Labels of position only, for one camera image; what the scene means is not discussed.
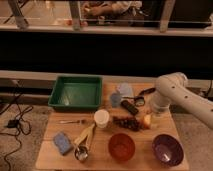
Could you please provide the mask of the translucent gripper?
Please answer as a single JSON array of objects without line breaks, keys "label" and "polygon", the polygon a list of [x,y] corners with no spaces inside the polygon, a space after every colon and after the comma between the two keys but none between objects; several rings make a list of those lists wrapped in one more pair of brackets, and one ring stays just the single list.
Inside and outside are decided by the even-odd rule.
[{"label": "translucent gripper", "polygon": [[152,111],[152,124],[158,124],[162,115],[167,111],[165,106],[159,106],[154,102],[150,102],[150,109]]}]

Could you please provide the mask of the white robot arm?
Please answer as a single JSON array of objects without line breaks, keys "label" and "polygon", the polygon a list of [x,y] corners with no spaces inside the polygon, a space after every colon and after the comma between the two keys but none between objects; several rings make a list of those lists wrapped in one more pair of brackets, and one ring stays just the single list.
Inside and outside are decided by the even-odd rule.
[{"label": "white robot arm", "polygon": [[164,113],[175,102],[213,129],[213,102],[189,91],[187,82],[186,75],[181,72],[158,77],[155,92],[149,101],[151,110],[158,114]]}]

